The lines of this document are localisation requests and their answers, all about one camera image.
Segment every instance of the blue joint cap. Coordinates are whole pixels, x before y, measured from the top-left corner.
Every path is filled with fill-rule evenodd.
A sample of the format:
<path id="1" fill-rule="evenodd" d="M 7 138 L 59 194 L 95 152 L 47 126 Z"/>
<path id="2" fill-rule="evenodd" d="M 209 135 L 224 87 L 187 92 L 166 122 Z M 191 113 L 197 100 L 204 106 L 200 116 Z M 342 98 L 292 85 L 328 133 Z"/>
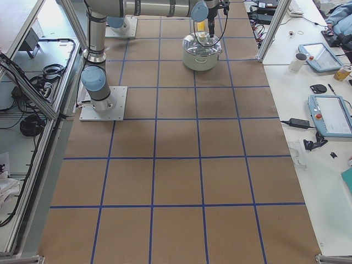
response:
<path id="1" fill-rule="evenodd" d="M 88 91 L 97 92 L 104 87 L 106 76 L 101 68 L 89 66 L 82 71 L 81 80 Z"/>
<path id="2" fill-rule="evenodd" d="M 116 18 L 114 16 L 108 16 L 106 19 L 108 25 L 114 29 L 119 29 L 123 26 L 124 18 Z"/>
<path id="3" fill-rule="evenodd" d="M 191 18 L 195 22 L 199 23 L 204 21 L 208 17 L 208 14 L 209 10 L 207 4 L 204 1 L 200 1 L 193 7 L 191 11 Z"/>

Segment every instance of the yellow object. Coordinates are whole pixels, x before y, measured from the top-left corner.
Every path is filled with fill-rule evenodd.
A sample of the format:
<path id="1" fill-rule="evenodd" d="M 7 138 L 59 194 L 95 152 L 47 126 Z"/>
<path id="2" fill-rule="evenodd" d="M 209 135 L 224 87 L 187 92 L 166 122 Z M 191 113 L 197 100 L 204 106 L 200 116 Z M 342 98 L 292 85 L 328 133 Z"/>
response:
<path id="1" fill-rule="evenodd" d="M 198 31 L 204 31 L 204 26 L 205 26 L 204 21 L 202 21 L 202 22 L 200 22 L 200 23 L 197 23 L 197 29 L 198 29 Z"/>

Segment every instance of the metal pot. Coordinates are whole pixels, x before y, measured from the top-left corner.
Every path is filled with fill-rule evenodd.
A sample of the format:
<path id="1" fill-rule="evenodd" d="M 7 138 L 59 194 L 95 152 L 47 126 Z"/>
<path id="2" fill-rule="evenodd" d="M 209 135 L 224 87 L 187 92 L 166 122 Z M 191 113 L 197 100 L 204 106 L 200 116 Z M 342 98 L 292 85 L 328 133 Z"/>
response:
<path id="1" fill-rule="evenodd" d="M 210 38 L 209 33 L 205 31 L 198 31 L 196 35 L 191 33 L 186 36 L 183 39 L 183 63 L 192 70 L 212 69 L 222 53 L 218 40 L 217 36 Z"/>

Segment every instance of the black power adapter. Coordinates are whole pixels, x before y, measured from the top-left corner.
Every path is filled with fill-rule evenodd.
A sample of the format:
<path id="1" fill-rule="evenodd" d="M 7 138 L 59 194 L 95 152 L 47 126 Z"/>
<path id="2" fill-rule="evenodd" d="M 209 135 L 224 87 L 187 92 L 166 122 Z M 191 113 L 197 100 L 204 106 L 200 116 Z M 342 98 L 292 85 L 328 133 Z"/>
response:
<path id="1" fill-rule="evenodd" d="M 297 118 L 290 118 L 290 120 L 281 121 L 281 123 L 287 124 L 290 127 L 295 127 L 295 128 L 303 128 L 303 129 L 314 128 L 310 126 L 308 120 L 297 119 Z"/>

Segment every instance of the black pen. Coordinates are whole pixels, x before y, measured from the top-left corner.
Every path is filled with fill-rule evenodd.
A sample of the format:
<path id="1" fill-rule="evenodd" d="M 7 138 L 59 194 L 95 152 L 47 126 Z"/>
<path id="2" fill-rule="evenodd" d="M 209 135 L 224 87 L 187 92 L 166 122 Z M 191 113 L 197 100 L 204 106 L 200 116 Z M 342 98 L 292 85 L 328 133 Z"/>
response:
<path id="1" fill-rule="evenodd" d="M 332 89 L 331 85 L 328 84 L 328 86 L 329 86 L 330 90 L 334 93 L 334 95 L 336 95 L 336 93 L 335 93 L 334 89 Z"/>

